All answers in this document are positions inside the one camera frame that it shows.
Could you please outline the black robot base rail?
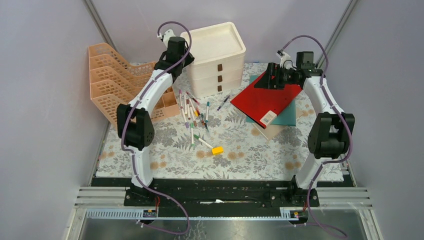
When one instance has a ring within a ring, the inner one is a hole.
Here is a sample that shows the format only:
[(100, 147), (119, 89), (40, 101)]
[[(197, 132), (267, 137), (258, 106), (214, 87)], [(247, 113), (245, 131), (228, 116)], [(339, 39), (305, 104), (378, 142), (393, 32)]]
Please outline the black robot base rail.
[[(158, 215), (184, 217), (276, 217), (281, 207), (303, 208), (307, 190), (283, 180), (154, 179), (150, 192), (130, 178), (95, 177), (93, 187), (123, 187), (124, 206), (157, 208)], [(184, 211), (172, 199), (182, 204)]]

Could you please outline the teal folder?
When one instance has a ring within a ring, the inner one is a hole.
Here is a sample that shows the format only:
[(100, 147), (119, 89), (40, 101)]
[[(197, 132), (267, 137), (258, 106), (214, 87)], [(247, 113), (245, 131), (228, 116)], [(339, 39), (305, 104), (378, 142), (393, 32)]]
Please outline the teal folder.
[(296, 126), (296, 99), (294, 99), (268, 126)]

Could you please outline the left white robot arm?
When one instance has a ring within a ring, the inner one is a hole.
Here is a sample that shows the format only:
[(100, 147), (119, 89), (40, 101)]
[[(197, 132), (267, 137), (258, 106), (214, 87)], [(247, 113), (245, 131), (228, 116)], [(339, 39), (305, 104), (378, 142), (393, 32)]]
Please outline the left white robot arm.
[(188, 41), (169, 29), (158, 37), (166, 46), (142, 90), (127, 104), (116, 109), (117, 133), (121, 149), (130, 154), (131, 183), (139, 188), (136, 199), (144, 206), (152, 204), (155, 192), (150, 187), (153, 174), (150, 169), (150, 145), (155, 137), (153, 110), (183, 69), (194, 61)]

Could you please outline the white three-drawer cabinet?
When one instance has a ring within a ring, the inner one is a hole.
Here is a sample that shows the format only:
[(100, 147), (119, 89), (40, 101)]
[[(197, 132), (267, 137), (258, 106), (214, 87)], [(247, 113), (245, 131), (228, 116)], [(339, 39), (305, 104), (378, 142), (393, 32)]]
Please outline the white three-drawer cabinet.
[(233, 22), (190, 30), (187, 67), (191, 92), (196, 98), (237, 89), (242, 84), (246, 47)]

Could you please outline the red ring binder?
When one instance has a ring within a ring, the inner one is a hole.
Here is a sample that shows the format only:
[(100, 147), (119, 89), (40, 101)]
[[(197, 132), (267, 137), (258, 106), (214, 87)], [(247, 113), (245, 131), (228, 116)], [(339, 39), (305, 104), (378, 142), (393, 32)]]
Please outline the red ring binder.
[(261, 77), (252, 76), (250, 84), (236, 95), (230, 103), (254, 123), (266, 129), (268, 125), (301, 93), (298, 85), (286, 85), (284, 89), (255, 88)]

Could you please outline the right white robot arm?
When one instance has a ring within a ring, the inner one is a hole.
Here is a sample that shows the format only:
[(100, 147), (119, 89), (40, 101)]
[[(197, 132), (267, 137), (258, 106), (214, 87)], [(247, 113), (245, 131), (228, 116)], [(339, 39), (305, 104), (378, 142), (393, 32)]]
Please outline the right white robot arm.
[(301, 170), (293, 176), (284, 198), (293, 206), (308, 204), (323, 169), (339, 163), (340, 156), (351, 149), (355, 117), (344, 113), (328, 89), (325, 74), (314, 64), (312, 51), (296, 54), (295, 66), (269, 63), (266, 71), (255, 82), (256, 89), (287, 90), (299, 86), (309, 97), (316, 113), (308, 134), (309, 155)]

